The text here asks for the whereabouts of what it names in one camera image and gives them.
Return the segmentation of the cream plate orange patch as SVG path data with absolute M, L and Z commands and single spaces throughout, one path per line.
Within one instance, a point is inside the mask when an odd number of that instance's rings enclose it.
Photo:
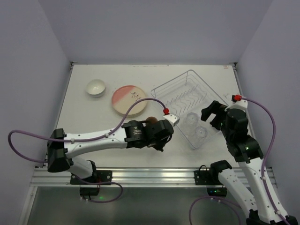
M 137 86 L 122 86 L 119 89 L 117 89 L 112 95 L 112 107 L 119 114 L 125 115 L 127 110 L 135 102 L 146 97 L 146 93 Z

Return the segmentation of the clear glass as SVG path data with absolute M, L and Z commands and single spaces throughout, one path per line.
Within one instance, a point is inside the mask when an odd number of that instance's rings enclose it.
M 199 121 L 198 114 L 194 112 L 190 112 L 186 116 L 185 125 L 189 128 L 195 128 L 197 127 L 198 121 Z
M 208 131 L 205 127 L 199 126 L 195 129 L 195 140 L 197 142 L 202 142 L 208 136 Z

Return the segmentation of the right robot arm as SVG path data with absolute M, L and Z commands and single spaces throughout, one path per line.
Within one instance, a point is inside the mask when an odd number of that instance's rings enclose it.
M 248 225 L 296 225 L 297 218 L 284 209 L 272 186 L 258 141 L 248 134 L 246 108 L 244 99 L 231 106 L 214 100 L 201 110 L 202 121 L 215 115 L 210 124 L 222 132 L 228 151 L 242 169 L 249 187 L 237 178 L 226 160 L 210 165 L 212 179 L 229 190 L 242 208 Z

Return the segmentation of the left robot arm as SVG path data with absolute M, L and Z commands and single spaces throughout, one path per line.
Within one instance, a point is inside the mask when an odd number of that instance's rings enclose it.
M 151 122 L 131 120 L 117 130 L 105 130 L 84 134 L 67 134 L 62 128 L 52 132 L 47 143 L 47 171 L 49 173 L 70 172 L 81 182 L 96 183 L 96 165 L 80 156 L 99 150 L 152 147 L 163 151 L 171 140 L 174 125 L 168 119 Z

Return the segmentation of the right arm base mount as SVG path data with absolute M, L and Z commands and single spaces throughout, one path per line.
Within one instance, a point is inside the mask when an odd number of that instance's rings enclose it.
M 195 185 L 205 186 L 209 196 L 226 197 L 227 188 L 217 179 L 213 178 L 206 165 L 201 165 L 194 171 Z

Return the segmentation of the cream plate green patch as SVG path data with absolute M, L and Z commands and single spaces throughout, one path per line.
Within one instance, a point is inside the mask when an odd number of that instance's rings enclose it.
M 132 109 L 132 110 L 127 114 L 127 117 L 130 117 L 130 118 L 132 118 L 132 117 L 137 117 L 137 116 L 143 114 L 145 110 L 146 110 L 146 108 L 143 108 L 142 110 L 139 110 L 139 111 L 136 111 L 136 110 Z M 116 111 L 116 113 L 117 113 L 118 115 L 120 115 L 120 116 L 126 115 L 126 111 L 123 111 L 123 112 Z

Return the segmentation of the black mug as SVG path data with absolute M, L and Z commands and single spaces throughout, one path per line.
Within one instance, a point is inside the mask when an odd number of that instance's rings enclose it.
M 150 126 L 151 124 L 155 124 L 158 122 L 156 117 L 148 117 L 145 121 L 147 126 Z

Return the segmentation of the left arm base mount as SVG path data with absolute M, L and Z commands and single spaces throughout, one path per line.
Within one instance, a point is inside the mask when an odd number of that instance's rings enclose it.
M 92 196 L 97 196 L 100 192 L 101 185 L 110 185 L 113 177 L 111 170 L 96 170 L 92 176 L 85 179 L 78 179 L 75 175 L 71 175 L 71 185 L 89 185 L 89 187 L 79 188 L 81 197 L 88 197 L 90 200 Z

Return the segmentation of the cream plate yellow patch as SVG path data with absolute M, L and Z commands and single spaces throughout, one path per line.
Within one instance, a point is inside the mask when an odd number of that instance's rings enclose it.
M 121 117 L 124 117 L 125 114 L 122 114 L 120 112 L 116 112 L 119 116 Z M 126 117 L 127 118 L 135 118 L 135 117 L 138 117 L 140 115 L 142 115 L 144 113 L 144 110 L 143 111 L 140 111 L 140 112 L 137 112 L 137 113 L 129 113 Z

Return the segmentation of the white ceramic bowl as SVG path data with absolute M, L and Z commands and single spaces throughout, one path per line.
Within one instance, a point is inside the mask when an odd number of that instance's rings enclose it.
M 91 80 L 85 88 L 86 93 L 94 98 L 99 98 L 103 96 L 106 90 L 106 84 L 100 79 Z

